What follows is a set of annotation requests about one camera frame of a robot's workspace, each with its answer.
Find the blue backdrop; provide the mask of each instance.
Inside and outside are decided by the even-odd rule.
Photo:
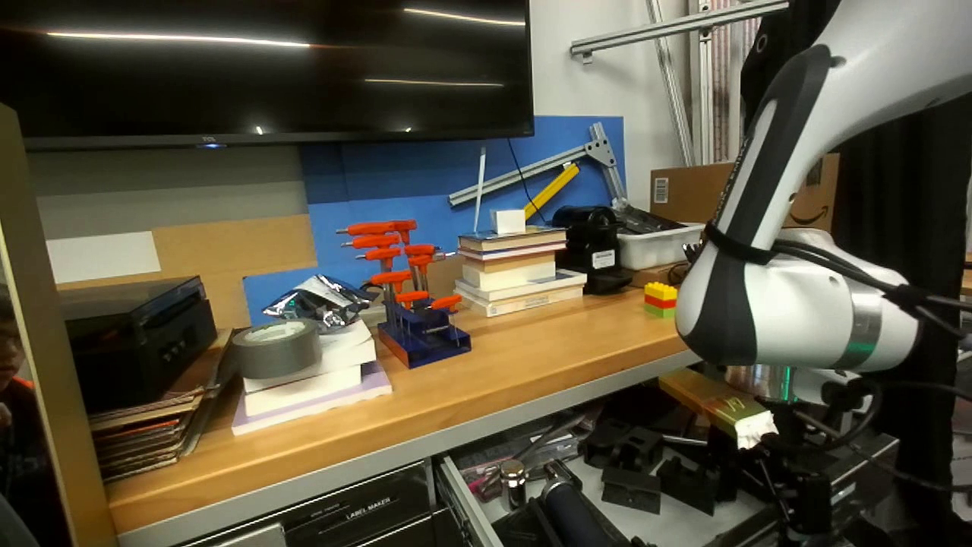
[[[453,206],[451,196],[478,187],[480,150],[486,150],[486,179],[492,179],[590,143],[590,127],[595,122],[604,125],[616,170],[625,177],[624,122],[604,117],[540,117],[535,137],[518,141],[303,145],[302,170],[319,266],[242,279],[251,327],[266,324],[262,307],[313,273],[348,285],[360,285],[378,273],[375,263],[360,263],[360,254],[346,246],[346,224],[416,218],[416,242],[434,242],[443,254],[455,250],[460,235],[473,230],[473,202]],[[609,203],[601,167],[595,161],[577,161],[577,167],[577,179],[532,221],[551,221],[555,206]],[[523,209],[555,174],[558,170],[546,170],[484,196],[480,230],[492,230],[492,209]]]

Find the wooden countertop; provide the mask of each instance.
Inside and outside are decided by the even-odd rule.
[[[119,536],[686,353],[672,324],[642,309],[638,292],[499,320],[460,313],[455,327],[472,336],[473,350],[414,370],[382,359],[395,389],[387,399],[242,437],[229,429],[237,394],[226,399],[180,465],[105,486]]]

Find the stack of books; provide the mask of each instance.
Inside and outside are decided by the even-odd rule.
[[[162,399],[87,415],[104,480],[135,479],[189,456],[229,381],[226,345],[213,345]]]
[[[375,339],[357,320],[341,332],[319,336],[322,361],[273,381],[246,381],[234,415],[234,436],[262,432],[298,416],[346,407],[388,394],[393,384],[378,361]]]
[[[564,246],[567,235],[544,224],[523,235],[466,235],[455,292],[484,317],[582,297],[587,273],[555,268]]]

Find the cardboard box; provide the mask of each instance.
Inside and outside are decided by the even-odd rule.
[[[672,167],[651,177],[651,212],[674,221],[710,221],[728,191],[732,166]],[[803,187],[788,224],[833,228],[837,155],[826,155]]]

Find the black box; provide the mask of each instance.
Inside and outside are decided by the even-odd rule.
[[[62,292],[87,415],[162,399],[216,341],[196,277]]]

